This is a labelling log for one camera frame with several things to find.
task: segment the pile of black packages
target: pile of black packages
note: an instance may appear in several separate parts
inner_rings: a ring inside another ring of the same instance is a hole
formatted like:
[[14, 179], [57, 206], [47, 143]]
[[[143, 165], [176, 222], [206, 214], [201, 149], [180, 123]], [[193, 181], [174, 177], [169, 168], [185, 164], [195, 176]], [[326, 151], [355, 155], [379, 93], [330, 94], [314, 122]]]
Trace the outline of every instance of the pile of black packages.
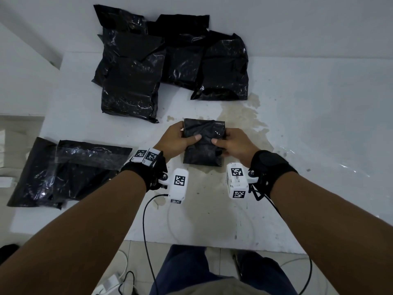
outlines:
[[222, 149], [213, 145], [211, 139], [225, 137], [225, 122], [184, 119], [184, 137], [188, 138], [197, 134], [201, 134], [202, 138], [186, 148], [183, 163], [221, 167]]
[[158, 123], [164, 39], [147, 34], [143, 16], [102, 5], [94, 8], [103, 26], [103, 58], [93, 79], [103, 88], [102, 112]]
[[62, 201], [54, 200], [52, 193], [56, 172], [55, 152], [55, 143], [36, 138], [7, 206], [61, 209]]
[[248, 56], [243, 40], [237, 36], [209, 32], [200, 74], [199, 87], [191, 99], [247, 100]]
[[61, 140], [56, 151], [56, 200], [81, 200], [115, 177], [132, 149]]
[[167, 53], [161, 82], [197, 88], [208, 28], [209, 15], [161, 14], [155, 22], [147, 22], [149, 34], [165, 39]]

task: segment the black cable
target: black cable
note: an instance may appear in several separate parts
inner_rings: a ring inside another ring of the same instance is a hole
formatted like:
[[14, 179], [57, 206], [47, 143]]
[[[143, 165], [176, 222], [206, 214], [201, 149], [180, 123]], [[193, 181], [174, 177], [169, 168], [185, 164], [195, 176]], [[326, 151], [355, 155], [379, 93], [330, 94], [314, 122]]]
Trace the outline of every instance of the black cable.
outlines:
[[[253, 192], [258, 192], [258, 190], [257, 189], [250, 189], [251, 191], [253, 191]], [[273, 208], [277, 211], [277, 213], [281, 216], [281, 213], [278, 211], [278, 209], [277, 209], [277, 207], [275, 206], [275, 204], [273, 204], [273, 202], [272, 202], [272, 200], [270, 200], [267, 196], [265, 196], [265, 195], [263, 195], [269, 202], [270, 202], [270, 204], [272, 204], [272, 206], [273, 206]], [[306, 282], [306, 284], [304, 285], [304, 287], [303, 287], [303, 289], [299, 292], [299, 294], [298, 295], [302, 295], [303, 293], [304, 293], [304, 291], [306, 290], [306, 288], [308, 287], [308, 284], [310, 283], [310, 280], [311, 280], [311, 275], [312, 275], [312, 261], [311, 261], [311, 258], [310, 257], [308, 257], [309, 259], [310, 259], [310, 273], [309, 273], [309, 275], [308, 275], [308, 279], [307, 279], [307, 282]]]
[[149, 203], [150, 203], [151, 201], [153, 201], [155, 198], [161, 197], [161, 196], [167, 197], [168, 194], [165, 193], [165, 194], [162, 194], [162, 195], [155, 195], [154, 197], [152, 197], [152, 198], [147, 202], [147, 204], [146, 204], [146, 206], [145, 206], [145, 209], [143, 210], [143, 216], [142, 216], [143, 241], [145, 242], [145, 249], [146, 249], [147, 260], [149, 261], [149, 266], [150, 266], [150, 270], [151, 270], [151, 275], [153, 276], [154, 284], [155, 284], [155, 286], [156, 286], [157, 295], [158, 295], [158, 286], [157, 286], [157, 282], [156, 282], [156, 277], [155, 277], [154, 272], [153, 272], [153, 267], [151, 266], [151, 263], [150, 263], [149, 252], [147, 251], [147, 245], [146, 245], [146, 236], [145, 236], [145, 212], [146, 212], [147, 205], [149, 205]]
[[135, 289], [135, 274], [132, 271], [127, 271], [127, 273], [125, 274], [123, 282], [119, 285], [119, 288], [117, 288], [117, 290], [120, 293], [120, 295], [123, 295], [123, 293], [120, 291], [120, 287], [123, 285], [123, 283], [127, 279], [127, 275], [129, 273], [132, 273], [132, 277], [133, 277], [133, 279], [132, 279], [132, 293], [134, 293], [134, 289]]

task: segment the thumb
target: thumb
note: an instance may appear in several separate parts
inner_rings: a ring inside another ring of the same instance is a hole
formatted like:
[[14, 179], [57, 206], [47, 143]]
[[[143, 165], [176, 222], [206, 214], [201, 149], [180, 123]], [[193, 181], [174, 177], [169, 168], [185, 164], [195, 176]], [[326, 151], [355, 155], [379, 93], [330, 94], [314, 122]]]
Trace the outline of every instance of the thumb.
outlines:
[[198, 142], [202, 136], [200, 134], [197, 134], [196, 136], [190, 136], [188, 138], [185, 138], [185, 142], [187, 143], [187, 146], [193, 145], [196, 142]]
[[211, 143], [220, 148], [226, 148], [227, 142], [226, 140], [211, 139]]

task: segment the leg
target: leg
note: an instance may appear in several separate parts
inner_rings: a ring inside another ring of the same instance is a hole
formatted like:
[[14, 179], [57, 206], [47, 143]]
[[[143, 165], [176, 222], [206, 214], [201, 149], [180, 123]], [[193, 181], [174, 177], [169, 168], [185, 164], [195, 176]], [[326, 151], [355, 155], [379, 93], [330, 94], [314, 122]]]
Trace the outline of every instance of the leg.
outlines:
[[[172, 245], [156, 277], [159, 295], [221, 279], [209, 271], [205, 249], [197, 246]], [[157, 295], [154, 284], [150, 295]]]
[[276, 261], [252, 251], [238, 254], [241, 281], [270, 295], [297, 295], [288, 277]]

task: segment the person's right arm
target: person's right arm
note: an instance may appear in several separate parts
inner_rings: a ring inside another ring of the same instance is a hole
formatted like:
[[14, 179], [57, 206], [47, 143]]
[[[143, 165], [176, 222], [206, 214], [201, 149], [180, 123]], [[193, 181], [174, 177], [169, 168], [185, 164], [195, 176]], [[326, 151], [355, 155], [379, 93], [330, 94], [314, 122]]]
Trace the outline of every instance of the person's right arm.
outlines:
[[[238, 128], [212, 143], [248, 168], [259, 150]], [[393, 293], [392, 226], [294, 172], [277, 179], [270, 198], [338, 293]]]

